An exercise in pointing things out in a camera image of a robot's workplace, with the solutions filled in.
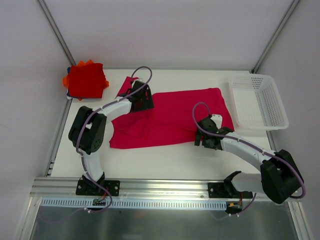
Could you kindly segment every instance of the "black mounting plate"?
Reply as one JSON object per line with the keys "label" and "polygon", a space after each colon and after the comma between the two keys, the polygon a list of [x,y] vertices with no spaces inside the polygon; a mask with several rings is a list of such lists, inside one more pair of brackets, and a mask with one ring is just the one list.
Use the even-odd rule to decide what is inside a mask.
{"label": "black mounting plate", "polygon": [[[224,182],[208,182],[208,195],[210,199],[241,199],[241,192],[229,195],[225,191]],[[251,191],[243,191],[243,199],[252,199],[254,197]]]}
{"label": "black mounting plate", "polygon": [[[117,180],[104,180],[102,186],[106,188],[111,196],[118,197],[120,192],[120,181]],[[93,189],[88,187],[83,178],[80,178],[75,190],[75,195],[78,196],[101,196],[104,192],[98,188]]]}

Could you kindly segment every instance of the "white basket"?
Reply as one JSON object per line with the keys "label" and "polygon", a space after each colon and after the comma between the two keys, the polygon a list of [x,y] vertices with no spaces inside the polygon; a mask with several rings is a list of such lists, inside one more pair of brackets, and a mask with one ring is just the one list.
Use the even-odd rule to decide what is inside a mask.
{"label": "white basket", "polygon": [[252,130],[278,130],[289,126],[275,80],[267,75],[231,77],[229,89],[236,123]]}

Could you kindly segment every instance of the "white table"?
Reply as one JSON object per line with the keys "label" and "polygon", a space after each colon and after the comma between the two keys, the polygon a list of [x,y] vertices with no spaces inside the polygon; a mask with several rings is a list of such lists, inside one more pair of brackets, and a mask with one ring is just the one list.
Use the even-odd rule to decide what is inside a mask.
{"label": "white table", "polygon": [[[108,69],[104,71],[110,87],[104,90],[99,100],[72,101],[64,127],[62,139],[51,173],[52,177],[75,177],[83,174],[79,155],[68,140],[68,133],[81,106],[100,107],[112,101],[125,78],[133,70]],[[214,70],[154,70],[149,83],[151,92],[174,92],[206,88],[220,88],[225,104],[232,117],[235,130],[249,141],[269,149],[265,131],[248,131],[235,124],[228,87],[228,77],[248,75],[248,71]],[[149,71],[140,70],[137,77],[146,81]],[[243,159],[224,151],[215,151],[187,142],[169,146],[145,147],[135,149],[109,148],[113,135],[113,125],[105,129],[104,141],[100,148],[102,167],[106,178],[119,179],[176,179],[176,180],[223,180],[234,171],[258,173],[258,170]]]}

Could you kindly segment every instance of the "red cloth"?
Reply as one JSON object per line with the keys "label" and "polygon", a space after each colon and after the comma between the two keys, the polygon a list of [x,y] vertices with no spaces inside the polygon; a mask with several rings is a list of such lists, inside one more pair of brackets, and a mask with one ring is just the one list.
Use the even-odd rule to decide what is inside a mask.
{"label": "red cloth", "polygon": [[104,89],[109,85],[101,63],[71,66],[68,76],[68,93],[73,98],[102,98]]}
{"label": "red cloth", "polygon": [[[119,94],[131,87],[127,77]],[[198,102],[206,103],[212,114],[222,116],[222,126],[234,126],[219,88],[160,92],[152,95],[154,108],[122,115],[112,121],[114,133],[110,147],[133,149],[193,142],[197,127],[192,109]],[[204,105],[195,110],[197,120],[208,116]]]}

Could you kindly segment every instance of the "gray floor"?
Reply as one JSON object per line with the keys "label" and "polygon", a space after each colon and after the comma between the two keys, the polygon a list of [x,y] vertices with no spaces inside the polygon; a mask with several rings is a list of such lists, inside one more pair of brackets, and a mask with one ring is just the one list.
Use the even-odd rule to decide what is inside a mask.
{"label": "gray floor", "polygon": [[[41,207],[41,216],[58,221],[75,208]],[[208,210],[116,209],[77,212],[59,224],[37,218],[32,240],[298,240],[287,204],[255,202],[238,217]]]}

